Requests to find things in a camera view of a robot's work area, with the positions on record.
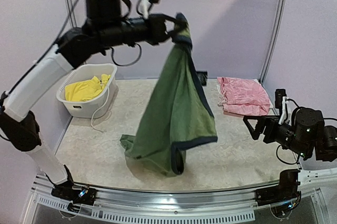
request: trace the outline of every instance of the pink cloth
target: pink cloth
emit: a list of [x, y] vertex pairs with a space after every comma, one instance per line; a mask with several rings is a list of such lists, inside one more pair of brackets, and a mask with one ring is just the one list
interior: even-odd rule
[[251, 79], [218, 77], [224, 112], [239, 115], [267, 115], [270, 101], [260, 83]]

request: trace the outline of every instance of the white laundry basket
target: white laundry basket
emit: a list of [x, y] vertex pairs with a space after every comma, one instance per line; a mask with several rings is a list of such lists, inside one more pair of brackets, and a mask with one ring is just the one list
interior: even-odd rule
[[78, 69], [70, 73], [65, 82], [63, 82], [62, 86], [57, 91], [56, 98], [64, 104], [64, 106], [68, 109], [69, 113], [72, 116], [81, 118], [91, 118], [93, 112], [95, 112], [98, 108], [100, 108], [106, 101], [107, 88], [104, 88], [104, 90], [100, 93], [100, 95], [91, 100], [73, 102], [67, 101], [65, 99], [65, 86], [78, 81], [92, 79], [93, 76], [96, 76], [97, 78], [101, 79], [102, 74], [109, 74], [111, 75], [109, 81], [107, 82], [107, 86], [109, 87], [109, 98], [105, 106], [102, 107], [95, 114], [94, 118], [99, 118], [107, 112], [111, 104], [112, 98], [115, 92], [117, 91], [117, 85], [115, 80], [116, 71], [117, 66], [115, 66], [114, 64], [82, 65]]

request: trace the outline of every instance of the yellow cloth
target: yellow cloth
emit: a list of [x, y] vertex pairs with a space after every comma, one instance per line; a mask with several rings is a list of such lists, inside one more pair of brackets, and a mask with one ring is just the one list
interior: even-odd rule
[[92, 79], [75, 82], [65, 87], [67, 101], [87, 101], [97, 97], [105, 88], [111, 75], [102, 74], [101, 81], [94, 76]]

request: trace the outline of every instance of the robotic arm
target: robotic arm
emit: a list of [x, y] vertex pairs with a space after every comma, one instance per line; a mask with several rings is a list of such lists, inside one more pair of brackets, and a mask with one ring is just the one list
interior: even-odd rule
[[[289, 149], [298, 157], [307, 160], [315, 150], [316, 160], [332, 162], [337, 158], [337, 128], [325, 126], [323, 114], [319, 110], [300, 107], [291, 115], [288, 124], [287, 103], [293, 101], [286, 96], [285, 89], [275, 92], [275, 107], [280, 110], [279, 116], [244, 116], [246, 124], [254, 140], [264, 134], [266, 144], [278, 142], [283, 149]], [[255, 128], [249, 120], [257, 120]]]
[[[125, 16], [121, 14], [121, 1], [129, 8]], [[59, 79], [91, 55], [105, 55], [105, 51], [114, 46], [134, 46], [142, 41], [158, 45], [186, 27], [185, 22], [164, 14], [149, 14], [148, 2], [156, 4], [159, 0], [142, 0], [145, 15], [128, 18], [130, 0], [86, 0], [87, 19], [84, 25], [66, 32], [12, 93], [4, 92], [1, 96], [0, 128], [16, 149], [31, 156], [46, 173], [54, 185], [53, 196], [92, 205], [96, 190], [74, 188], [70, 171], [44, 144], [30, 109]], [[166, 31], [165, 21], [173, 22], [175, 28]]]

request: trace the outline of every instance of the lavender wall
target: lavender wall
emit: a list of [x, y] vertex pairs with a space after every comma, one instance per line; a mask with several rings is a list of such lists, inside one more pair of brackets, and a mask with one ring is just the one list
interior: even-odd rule
[[[336, 9], [337, 0], [286, 0], [264, 83], [269, 94], [286, 88], [301, 106], [322, 110], [325, 117], [337, 117]], [[337, 161], [314, 158], [301, 164], [304, 169], [337, 167]]]
[[[210, 77], [258, 78], [272, 33], [277, 0], [161, 0], [153, 12], [185, 14], [190, 22], [196, 68]], [[85, 19], [84, 0], [76, 9], [78, 24]], [[119, 68], [117, 78], [153, 78], [160, 74], [172, 43], [152, 47], [145, 43], [143, 58], [134, 66]], [[116, 60], [128, 63], [137, 51], [115, 50]], [[102, 55], [90, 63], [111, 62]]]
[[[0, 91], [9, 90], [55, 38], [64, 0], [0, 0]], [[55, 150], [70, 118], [56, 101], [56, 84], [34, 106], [46, 143]], [[18, 224], [38, 171], [35, 162], [0, 139], [0, 222]]]

